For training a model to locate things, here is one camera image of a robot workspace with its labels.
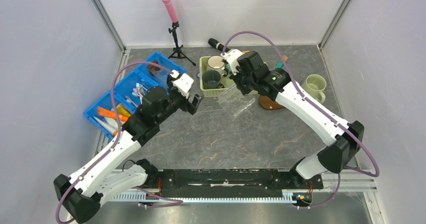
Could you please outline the clear textured toothbrush holder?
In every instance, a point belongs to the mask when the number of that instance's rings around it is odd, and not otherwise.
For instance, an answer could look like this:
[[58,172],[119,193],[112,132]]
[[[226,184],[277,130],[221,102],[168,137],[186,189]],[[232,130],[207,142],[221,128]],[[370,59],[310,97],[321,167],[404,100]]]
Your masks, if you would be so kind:
[[218,101],[226,114],[235,119],[255,102],[255,97],[242,94],[234,84],[218,96]]

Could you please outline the pale green ribbed mug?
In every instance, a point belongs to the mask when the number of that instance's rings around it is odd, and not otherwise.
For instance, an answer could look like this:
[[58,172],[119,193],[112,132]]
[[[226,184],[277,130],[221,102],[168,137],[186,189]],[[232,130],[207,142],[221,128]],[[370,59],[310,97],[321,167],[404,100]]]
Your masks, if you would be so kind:
[[302,84],[303,90],[319,103],[324,103],[326,95],[324,90],[327,86],[326,80],[317,74],[309,75]]

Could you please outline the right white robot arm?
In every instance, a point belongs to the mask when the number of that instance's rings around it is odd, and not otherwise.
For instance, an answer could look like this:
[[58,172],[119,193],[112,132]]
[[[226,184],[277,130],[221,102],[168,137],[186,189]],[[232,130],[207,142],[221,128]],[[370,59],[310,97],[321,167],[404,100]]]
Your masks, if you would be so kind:
[[321,103],[293,83],[282,68],[270,70],[255,51],[242,53],[231,50],[221,55],[229,66],[230,79],[242,94],[257,91],[290,110],[320,137],[325,147],[304,157],[293,167],[290,182],[297,188],[305,187],[312,177],[326,171],[340,173],[360,150],[353,139],[362,139],[364,127],[359,121],[349,123],[332,113]]

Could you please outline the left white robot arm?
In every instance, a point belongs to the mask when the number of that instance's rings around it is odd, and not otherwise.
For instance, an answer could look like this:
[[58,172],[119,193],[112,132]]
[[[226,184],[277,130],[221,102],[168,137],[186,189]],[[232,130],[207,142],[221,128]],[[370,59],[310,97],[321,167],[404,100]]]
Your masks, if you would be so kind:
[[115,195],[142,184],[153,187],[158,181],[158,174],[138,164],[122,174],[113,177],[109,174],[151,140],[160,131],[160,124],[177,110],[194,115],[202,98],[198,94],[193,100],[189,97],[188,88],[154,86],[148,89],[141,104],[119,127],[117,135],[106,147],[71,175],[60,174],[54,179],[59,201],[56,222],[64,222],[60,218],[61,208],[65,208],[72,217],[66,223],[85,223]]

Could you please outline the clear oval acrylic tray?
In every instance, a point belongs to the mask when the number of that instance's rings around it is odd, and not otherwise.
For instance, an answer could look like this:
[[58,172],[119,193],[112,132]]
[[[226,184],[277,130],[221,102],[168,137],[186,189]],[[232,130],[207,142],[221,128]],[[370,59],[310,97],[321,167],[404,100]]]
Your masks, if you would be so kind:
[[253,122],[250,111],[244,111],[236,118],[224,109],[205,110],[196,113],[190,121],[192,130],[200,135],[236,132],[248,129]]

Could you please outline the brown oval wooden tray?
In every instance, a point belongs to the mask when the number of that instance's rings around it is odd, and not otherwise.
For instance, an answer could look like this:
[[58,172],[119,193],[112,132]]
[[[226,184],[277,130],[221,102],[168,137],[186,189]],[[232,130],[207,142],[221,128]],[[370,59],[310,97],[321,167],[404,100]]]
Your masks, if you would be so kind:
[[283,109],[284,106],[278,104],[277,102],[271,100],[268,96],[259,96],[259,105],[265,110],[278,110]]

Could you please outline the white toothpaste tube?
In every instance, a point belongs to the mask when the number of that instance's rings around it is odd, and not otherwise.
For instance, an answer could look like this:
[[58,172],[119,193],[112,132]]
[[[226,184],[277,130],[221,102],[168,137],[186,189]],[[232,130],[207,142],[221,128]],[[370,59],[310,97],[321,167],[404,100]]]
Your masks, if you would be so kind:
[[111,126],[110,124],[100,120],[97,117],[94,117],[94,119],[97,121],[98,124],[100,124],[109,134],[116,136],[118,133],[118,129]]

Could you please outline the orange toothpaste tube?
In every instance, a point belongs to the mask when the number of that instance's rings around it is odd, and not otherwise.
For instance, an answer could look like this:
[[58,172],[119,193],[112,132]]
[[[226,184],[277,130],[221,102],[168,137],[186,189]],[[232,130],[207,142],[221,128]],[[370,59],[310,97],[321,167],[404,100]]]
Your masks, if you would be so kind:
[[127,115],[116,114],[112,110],[107,110],[106,108],[103,108],[100,106],[97,107],[97,114],[99,116],[107,117],[107,118],[113,118],[113,119],[119,118],[119,120],[123,122],[126,122],[129,119],[129,116]]

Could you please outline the pale green plastic basket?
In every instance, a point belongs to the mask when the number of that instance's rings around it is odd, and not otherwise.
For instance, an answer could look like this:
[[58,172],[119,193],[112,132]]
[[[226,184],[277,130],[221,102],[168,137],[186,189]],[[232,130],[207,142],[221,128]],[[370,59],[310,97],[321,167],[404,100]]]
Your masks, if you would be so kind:
[[210,56],[203,56],[199,60],[199,81],[200,81],[200,89],[202,90],[205,97],[218,97],[223,91],[225,91],[227,88],[230,88],[235,83],[229,78],[231,74],[228,73],[228,70],[225,68],[223,71],[217,71],[221,74],[222,79],[221,83],[224,85],[225,88],[220,89],[204,89],[202,85],[202,75],[208,71],[207,68],[207,60]]

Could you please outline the teal block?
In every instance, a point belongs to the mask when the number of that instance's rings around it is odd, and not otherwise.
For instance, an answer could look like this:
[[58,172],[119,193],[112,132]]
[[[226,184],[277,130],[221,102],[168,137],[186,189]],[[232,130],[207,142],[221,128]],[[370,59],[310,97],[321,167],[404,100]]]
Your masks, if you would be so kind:
[[282,62],[278,62],[278,63],[276,64],[276,67],[277,67],[277,68],[283,68],[283,66],[284,66],[284,64],[283,64]]

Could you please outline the dark grey mug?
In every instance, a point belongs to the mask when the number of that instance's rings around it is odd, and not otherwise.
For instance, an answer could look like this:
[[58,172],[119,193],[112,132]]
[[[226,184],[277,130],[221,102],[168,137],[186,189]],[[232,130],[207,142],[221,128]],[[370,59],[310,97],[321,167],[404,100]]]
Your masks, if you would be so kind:
[[204,89],[225,88],[221,83],[222,76],[215,70],[208,70],[202,75],[202,85]]

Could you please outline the cream mug brown rim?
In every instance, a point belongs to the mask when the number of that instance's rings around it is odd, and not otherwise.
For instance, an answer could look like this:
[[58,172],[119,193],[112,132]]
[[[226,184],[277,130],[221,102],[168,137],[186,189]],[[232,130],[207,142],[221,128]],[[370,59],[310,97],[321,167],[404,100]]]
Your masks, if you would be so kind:
[[225,70],[226,65],[221,56],[215,55],[208,58],[207,68],[209,70],[223,71]]

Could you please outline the black microphone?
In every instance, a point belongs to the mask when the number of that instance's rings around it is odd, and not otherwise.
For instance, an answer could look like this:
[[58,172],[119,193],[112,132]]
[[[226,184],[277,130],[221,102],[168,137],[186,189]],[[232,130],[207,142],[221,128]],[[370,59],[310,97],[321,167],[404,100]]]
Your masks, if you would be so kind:
[[229,52],[230,50],[228,47],[225,47],[224,44],[214,38],[209,38],[208,44],[219,51]]

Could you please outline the black mini tripod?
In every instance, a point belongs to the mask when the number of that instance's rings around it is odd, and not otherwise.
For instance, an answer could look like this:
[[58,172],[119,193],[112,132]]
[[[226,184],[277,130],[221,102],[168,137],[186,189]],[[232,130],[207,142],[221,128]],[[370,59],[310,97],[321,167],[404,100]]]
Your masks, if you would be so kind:
[[171,28],[168,29],[168,32],[172,34],[175,47],[173,48],[173,53],[169,55],[168,59],[175,58],[175,59],[187,59],[193,66],[196,66],[196,63],[192,61],[188,56],[186,56],[182,49],[183,45],[178,44],[178,37],[176,30],[179,27],[179,22],[172,23]]

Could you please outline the blue plastic divided bin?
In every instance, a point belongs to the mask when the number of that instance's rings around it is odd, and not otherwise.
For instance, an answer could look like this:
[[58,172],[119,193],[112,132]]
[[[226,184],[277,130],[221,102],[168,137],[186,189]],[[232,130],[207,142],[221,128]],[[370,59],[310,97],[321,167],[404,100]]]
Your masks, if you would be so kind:
[[[154,61],[169,70],[177,70],[180,73],[186,73],[186,69],[168,59],[165,55],[158,51],[154,51],[146,58],[146,61]],[[153,86],[167,87],[167,72],[160,70],[153,72],[148,69],[148,65],[141,64],[127,73],[122,80],[115,86],[115,103],[122,104],[131,113],[134,113],[136,107],[141,103],[140,98],[134,93],[137,84],[142,86],[144,91],[147,91]],[[113,109],[110,91],[107,91],[101,98],[96,100],[84,112],[84,116],[97,126],[106,137],[111,140],[114,138],[113,132],[105,128],[99,121],[105,121],[103,116],[98,114],[98,108]]]

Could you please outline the yellow tube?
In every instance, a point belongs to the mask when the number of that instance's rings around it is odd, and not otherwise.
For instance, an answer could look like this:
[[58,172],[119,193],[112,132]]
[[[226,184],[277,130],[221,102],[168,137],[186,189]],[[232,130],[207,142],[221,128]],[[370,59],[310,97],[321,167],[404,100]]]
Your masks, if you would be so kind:
[[122,104],[118,104],[116,106],[116,109],[117,109],[118,113],[121,114],[121,115],[128,116],[128,117],[131,116],[131,113],[125,107],[123,107]]

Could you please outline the pink microphone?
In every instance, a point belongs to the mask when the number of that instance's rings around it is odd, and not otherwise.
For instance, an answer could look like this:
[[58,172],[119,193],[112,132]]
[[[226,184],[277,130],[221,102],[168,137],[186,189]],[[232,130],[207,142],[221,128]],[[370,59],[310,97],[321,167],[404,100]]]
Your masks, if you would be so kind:
[[162,0],[162,2],[164,3],[164,5],[166,7],[166,10],[169,14],[169,17],[170,17],[172,23],[174,23],[174,24],[178,23],[178,16],[177,16],[176,10],[174,8],[174,5],[172,3],[172,0]]

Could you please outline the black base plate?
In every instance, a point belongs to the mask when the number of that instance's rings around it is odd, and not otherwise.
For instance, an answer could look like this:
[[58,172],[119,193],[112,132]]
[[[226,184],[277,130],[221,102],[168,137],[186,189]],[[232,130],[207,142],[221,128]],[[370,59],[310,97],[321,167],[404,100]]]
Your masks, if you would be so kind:
[[283,190],[324,185],[320,175],[305,180],[286,169],[163,169],[149,172],[140,187],[169,198],[229,198],[281,197]]

